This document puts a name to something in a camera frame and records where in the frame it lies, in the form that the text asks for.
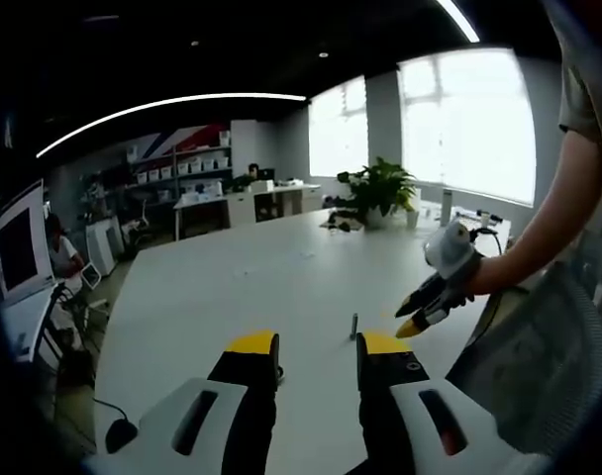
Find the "person's arm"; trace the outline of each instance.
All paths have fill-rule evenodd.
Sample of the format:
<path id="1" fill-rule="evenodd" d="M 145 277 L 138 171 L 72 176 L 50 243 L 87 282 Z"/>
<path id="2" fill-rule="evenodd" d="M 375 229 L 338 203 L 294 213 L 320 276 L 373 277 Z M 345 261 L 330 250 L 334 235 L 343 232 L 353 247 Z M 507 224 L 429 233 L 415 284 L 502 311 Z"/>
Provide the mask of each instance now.
<path id="1" fill-rule="evenodd" d="M 74 274 L 80 272 L 85 264 L 83 263 L 81 254 L 76 251 L 72 245 L 72 242 L 70 242 L 70 239 L 67 237 L 62 237 L 61 244 L 65 246 L 65 250 L 70 256 L 70 264 L 66 269 L 63 270 L 63 276 L 65 278 L 72 277 Z"/>
<path id="2" fill-rule="evenodd" d="M 591 101 L 574 69 L 563 73 L 561 126 L 567 130 L 550 193 L 515 245 L 483 259 L 469 293 L 490 294 L 550 263 L 584 228 L 602 197 L 602 145 Z"/>

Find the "person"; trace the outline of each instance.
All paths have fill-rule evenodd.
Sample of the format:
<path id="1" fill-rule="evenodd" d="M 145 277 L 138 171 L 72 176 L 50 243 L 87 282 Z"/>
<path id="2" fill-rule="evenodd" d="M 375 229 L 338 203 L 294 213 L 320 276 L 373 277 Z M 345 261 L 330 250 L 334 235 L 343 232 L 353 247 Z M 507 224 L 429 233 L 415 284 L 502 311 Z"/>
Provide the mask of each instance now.
<path id="1" fill-rule="evenodd" d="M 503 255 L 483 259 L 466 286 L 473 295 L 515 285 L 550 263 L 582 231 L 602 197 L 602 2 L 544 4 L 562 51 L 559 164 L 548 196 L 517 242 Z M 593 28 L 585 31 L 585 24 Z M 598 311 L 602 317 L 602 296 Z"/>
<path id="2" fill-rule="evenodd" d="M 65 287 L 69 289 L 72 295 L 76 295 L 83 287 L 81 280 L 81 270 L 84 266 L 83 258 L 74 248 L 70 239 L 65 236 L 61 222 L 55 214 L 50 214 L 46 219 L 46 236 L 54 276 L 64 279 Z M 52 308 L 51 319 L 54 327 L 62 332 L 66 344 L 73 349 L 80 349 L 82 346 L 81 337 L 74 324 L 73 315 L 64 308 L 60 301 L 57 301 Z"/>
<path id="3" fill-rule="evenodd" d="M 249 165 L 249 175 L 253 180 L 257 180 L 257 176 L 259 175 L 259 165 L 256 163 L 251 163 Z"/>

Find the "potted plant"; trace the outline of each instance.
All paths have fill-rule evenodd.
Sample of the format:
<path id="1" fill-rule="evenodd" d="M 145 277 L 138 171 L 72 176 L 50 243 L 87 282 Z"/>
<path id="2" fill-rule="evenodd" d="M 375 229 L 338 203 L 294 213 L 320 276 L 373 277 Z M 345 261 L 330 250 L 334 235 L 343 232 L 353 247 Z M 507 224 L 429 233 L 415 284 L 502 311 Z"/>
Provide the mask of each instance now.
<path id="1" fill-rule="evenodd" d="M 369 228 L 384 228 L 396 210 L 415 212 L 409 202 L 415 195 L 411 178 L 413 175 L 402 166 L 389 163 L 380 156 L 375 165 L 365 166 L 358 173 L 339 173 L 338 181 L 350 187 L 351 196 L 335 200 L 341 208 L 337 214 L 356 218 Z"/>

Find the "white pot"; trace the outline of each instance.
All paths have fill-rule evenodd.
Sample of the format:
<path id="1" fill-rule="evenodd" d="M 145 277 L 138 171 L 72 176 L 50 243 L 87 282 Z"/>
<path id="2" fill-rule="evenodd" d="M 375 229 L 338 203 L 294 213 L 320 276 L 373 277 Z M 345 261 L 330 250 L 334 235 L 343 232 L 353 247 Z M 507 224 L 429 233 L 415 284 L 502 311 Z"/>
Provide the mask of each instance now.
<path id="1" fill-rule="evenodd" d="M 418 227 L 419 211 L 407 211 L 407 230 L 415 230 Z"/>
<path id="2" fill-rule="evenodd" d="M 391 210 L 385 216 L 380 213 L 380 207 L 367 211 L 367 227 L 371 230 L 383 230 L 391 223 Z"/>

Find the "desk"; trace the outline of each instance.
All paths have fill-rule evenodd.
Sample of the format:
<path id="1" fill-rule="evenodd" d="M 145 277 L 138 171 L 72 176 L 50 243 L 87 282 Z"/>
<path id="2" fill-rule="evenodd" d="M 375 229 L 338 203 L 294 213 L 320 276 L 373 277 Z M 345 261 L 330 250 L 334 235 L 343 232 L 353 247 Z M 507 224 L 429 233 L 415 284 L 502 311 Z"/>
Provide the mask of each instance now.
<path id="1" fill-rule="evenodd" d="M 259 191 L 259 192 L 248 192 L 248 193 L 236 193 L 235 195 L 246 195 L 247 197 L 254 197 L 259 195 L 268 195 L 268 194 L 279 194 L 279 193 L 303 193 L 304 191 L 316 191 L 321 188 L 321 185 L 295 185 L 295 186 L 276 186 L 274 189 L 270 191 Z M 173 211 L 175 214 L 174 222 L 175 222 L 175 240 L 180 240 L 180 227 L 181 227 L 181 217 L 182 210 L 185 208 L 191 208 L 194 206 L 206 205 L 208 203 L 216 203 L 219 201 L 228 201 L 228 197 L 233 196 L 225 195 L 216 198 L 212 198 L 208 201 L 189 201 L 185 198 L 185 195 L 182 195 L 178 202 L 173 207 Z M 301 213 L 300 209 L 295 209 L 295 214 Z"/>
<path id="2" fill-rule="evenodd" d="M 194 376 L 206 377 L 233 338 L 261 329 L 280 334 L 286 377 L 268 474 L 346 473 L 366 457 L 358 423 L 358 329 L 395 333 L 393 314 L 432 269 L 422 246 L 439 224 L 417 229 L 330 232 L 329 210 L 242 226 L 143 250 L 123 284 L 108 324 L 96 397 L 130 420 Z M 510 224 L 496 227 L 502 242 Z M 492 237 L 478 249 L 498 253 Z M 444 377 L 470 338 L 487 297 L 411 339 L 430 375 Z M 118 413 L 95 405 L 98 451 Z"/>
<path id="3" fill-rule="evenodd" d="M 2 308 L 2 324 L 9 339 L 15 361 L 31 363 L 44 334 L 50 297 L 54 286 L 48 287 L 9 307 Z"/>

